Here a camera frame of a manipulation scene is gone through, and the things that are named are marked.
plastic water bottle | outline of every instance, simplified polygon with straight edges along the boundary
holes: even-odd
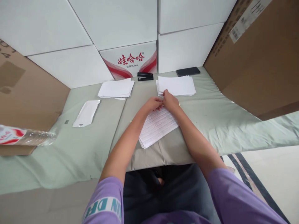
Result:
[[[55,139],[55,133],[0,125],[0,145],[47,146]]]

hand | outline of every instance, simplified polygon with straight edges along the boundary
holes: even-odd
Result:
[[[148,112],[161,110],[163,107],[163,100],[159,97],[151,97],[149,100],[143,105]]]
[[[176,110],[180,109],[180,104],[178,99],[174,97],[168,90],[163,92],[164,100],[163,105],[169,110],[170,113],[174,113]]]

person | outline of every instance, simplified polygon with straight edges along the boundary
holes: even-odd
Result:
[[[83,216],[95,223],[286,223],[228,171],[217,151],[193,125],[177,98],[151,97],[111,151]],[[145,119],[168,109],[176,118],[195,164],[127,172]]]

barcode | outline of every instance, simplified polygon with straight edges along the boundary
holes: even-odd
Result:
[[[235,31],[235,29],[232,30],[232,34],[236,40],[239,39],[239,36],[238,36],[237,32]]]

paper sheet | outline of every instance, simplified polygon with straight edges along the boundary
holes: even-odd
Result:
[[[81,108],[73,127],[85,127],[93,122],[93,116],[96,112],[100,100],[86,101]]]
[[[158,76],[156,84],[159,96],[166,89],[174,96],[192,96],[196,93],[193,79],[190,76],[173,78]]]
[[[134,81],[124,79],[119,81],[104,82],[100,88],[98,96],[101,98],[129,97],[131,95]]]
[[[151,112],[147,116],[139,136],[141,147],[150,147],[177,127],[175,118],[166,108]]]

